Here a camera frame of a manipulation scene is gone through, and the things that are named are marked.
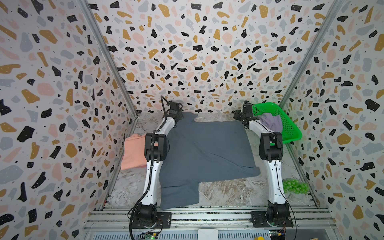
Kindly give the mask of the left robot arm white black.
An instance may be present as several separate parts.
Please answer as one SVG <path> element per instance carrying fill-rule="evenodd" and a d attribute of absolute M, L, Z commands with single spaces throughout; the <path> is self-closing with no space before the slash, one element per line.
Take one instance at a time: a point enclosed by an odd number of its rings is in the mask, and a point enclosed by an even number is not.
<path fill-rule="evenodd" d="M 144 156 L 147 160 L 146 187 L 135 203 L 130 220 L 133 224 L 150 228 L 157 224 L 157 187 L 159 173 L 170 149 L 167 135 L 183 119 L 183 104 L 161 97 L 163 118 L 160 125 L 145 135 Z"/>

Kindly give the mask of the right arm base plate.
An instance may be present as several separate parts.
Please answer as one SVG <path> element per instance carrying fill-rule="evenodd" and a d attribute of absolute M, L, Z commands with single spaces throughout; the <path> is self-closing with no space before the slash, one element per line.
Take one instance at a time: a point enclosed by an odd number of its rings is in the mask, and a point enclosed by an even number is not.
<path fill-rule="evenodd" d="M 291 228 L 294 226 L 290 217 L 273 218 L 267 211 L 251 212 L 251 223 L 254 228 Z"/>

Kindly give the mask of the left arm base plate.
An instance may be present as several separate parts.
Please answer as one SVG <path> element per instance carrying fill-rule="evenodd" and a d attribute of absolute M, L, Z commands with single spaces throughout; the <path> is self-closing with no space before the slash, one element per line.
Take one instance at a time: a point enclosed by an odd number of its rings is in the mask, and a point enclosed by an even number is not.
<path fill-rule="evenodd" d="M 171 227 L 172 213 L 160 212 L 152 214 L 139 214 L 134 213 L 130 221 L 131 229 L 153 229 L 163 228 L 169 229 Z"/>

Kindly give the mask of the grey blue t shirt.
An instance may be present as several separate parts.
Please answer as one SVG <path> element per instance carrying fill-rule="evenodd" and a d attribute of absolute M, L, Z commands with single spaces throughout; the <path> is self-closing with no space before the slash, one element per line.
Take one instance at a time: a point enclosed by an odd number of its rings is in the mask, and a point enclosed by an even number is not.
<path fill-rule="evenodd" d="M 162 210 L 199 203 L 200 183 L 261 173 L 241 122 L 197 122 L 196 118 L 184 113 L 167 135 L 171 149 L 159 175 Z"/>

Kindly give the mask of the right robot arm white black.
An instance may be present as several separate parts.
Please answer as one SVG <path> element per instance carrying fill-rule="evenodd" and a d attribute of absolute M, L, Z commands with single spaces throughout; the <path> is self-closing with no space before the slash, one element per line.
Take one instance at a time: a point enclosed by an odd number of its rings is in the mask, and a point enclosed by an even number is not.
<path fill-rule="evenodd" d="M 242 109 L 235 111 L 234 119 L 260 137 L 259 157 L 265 163 L 269 184 L 264 220 L 271 227 L 292 226 L 291 207 L 283 189 L 281 170 L 284 155 L 283 120 L 280 115 L 271 113 L 258 115 L 257 110 L 255 104 L 244 101 Z"/>

